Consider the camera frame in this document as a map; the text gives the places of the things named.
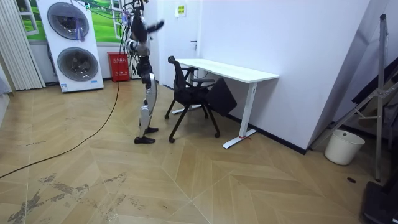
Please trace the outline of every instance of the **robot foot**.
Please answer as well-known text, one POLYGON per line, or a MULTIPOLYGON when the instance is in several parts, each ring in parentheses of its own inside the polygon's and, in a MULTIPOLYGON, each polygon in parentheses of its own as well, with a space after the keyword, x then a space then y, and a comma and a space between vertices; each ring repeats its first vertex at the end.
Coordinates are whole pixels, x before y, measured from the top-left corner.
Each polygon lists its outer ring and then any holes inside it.
POLYGON ((158 130, 159 130, 159 128, 151 128, 151 127, 148 127, 148 128, 146 129, 145 133, 146 133, 146 134, 155 133, 155 132, 157 132, 158 130))
POLYGON ((136 137, 135 139, 134 139, 134 143, 135 144, 152 144, 152 143, 155 143, 156 142, 156 140, 155 139, 151 139, 151 138, 147 138, 147 137, 142 137, 142 138, 140 138, 140 137, 136 137))

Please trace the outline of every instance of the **black office chair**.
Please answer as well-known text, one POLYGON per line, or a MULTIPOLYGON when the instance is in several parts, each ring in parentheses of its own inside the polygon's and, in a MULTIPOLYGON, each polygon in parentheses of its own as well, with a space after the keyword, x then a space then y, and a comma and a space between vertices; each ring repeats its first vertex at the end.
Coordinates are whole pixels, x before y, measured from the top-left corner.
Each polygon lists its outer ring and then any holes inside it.
POLYGON ((189 107, 191 105, 202 105, 203 111, 205 112, 205 118, 210 115, 211 121, 213 122, 214 128, 216 129, 215 137, 218 138, 220 136, 220 131, 218 129, 216 120, 214 119, 213 113, 211 112, 210 106, 206 101, 206 95, 209 93, 209 87, 213 86, 214 84, 210 84, 208 86, 202 86, 202 83, 214 83, 214 79, 204 79, 204 78, 197 78, 191 79, 192 82, 197 83, 196 86, 191 85, 190 83, 186 82, 189 74, 195 71, 195 68, 184 68, 187 71, 187 74, 184 76, 183 69, 180 66, 180 63, 174 59, 174 56, 170 56, 168 58, 169 63, 174 65, 175 68, 175 78, 174 78, 174 99, 170 108, 167 110, 167 114, 165 115, 165 119, 169 118, 169 113, 177 101, 184 106, 184 111, 182 112, 180 118, 175 124, 172 133, 169 136, 169 142, 174 143, 175 139, 174 134, 177 131, 178 127, 182 119, 184 118, 185 114, 187 113, 189 107))

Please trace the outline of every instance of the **dryer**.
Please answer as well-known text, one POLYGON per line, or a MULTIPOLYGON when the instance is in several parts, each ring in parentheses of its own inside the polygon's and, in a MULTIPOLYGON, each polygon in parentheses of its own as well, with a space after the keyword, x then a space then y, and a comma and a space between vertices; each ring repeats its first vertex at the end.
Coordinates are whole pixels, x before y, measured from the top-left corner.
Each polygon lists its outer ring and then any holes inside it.
POLYGON ((74 0, 37 0, 37 7, 62 92, 103 88, 90 7, 74 0))

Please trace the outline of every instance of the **chair backrest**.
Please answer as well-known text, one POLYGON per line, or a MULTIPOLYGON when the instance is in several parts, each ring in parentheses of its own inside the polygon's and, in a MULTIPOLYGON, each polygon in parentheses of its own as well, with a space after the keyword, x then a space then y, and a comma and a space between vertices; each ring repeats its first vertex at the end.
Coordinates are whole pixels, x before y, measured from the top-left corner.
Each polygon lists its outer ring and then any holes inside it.
POLYGON ((169 63, 174 65, 175 69, 175 78, 174 78, 174 91, 180 91, 185 89, 185 77, 182 72, 181 65, 178 61, 175 60, 174 56, 170 56, 168 58, 169 63))

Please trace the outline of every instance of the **round porthole door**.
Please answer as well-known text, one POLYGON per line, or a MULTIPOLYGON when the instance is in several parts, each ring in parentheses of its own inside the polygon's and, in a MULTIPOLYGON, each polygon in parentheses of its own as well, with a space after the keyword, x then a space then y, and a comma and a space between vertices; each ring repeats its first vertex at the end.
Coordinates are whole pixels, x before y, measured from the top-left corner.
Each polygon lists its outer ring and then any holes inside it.
POLYGON ((47 18, 52 29, 64 38, 77 39, 80 31, 83 36, 88 33, 88 20, 84 13, 72 4, 58 2, 53 4, 47 18))
POLYGON ((94 55, 79 47, 63 50, 58 56, 58 67, 66 77, 81 82, 91 80, 98 72, 94 55))

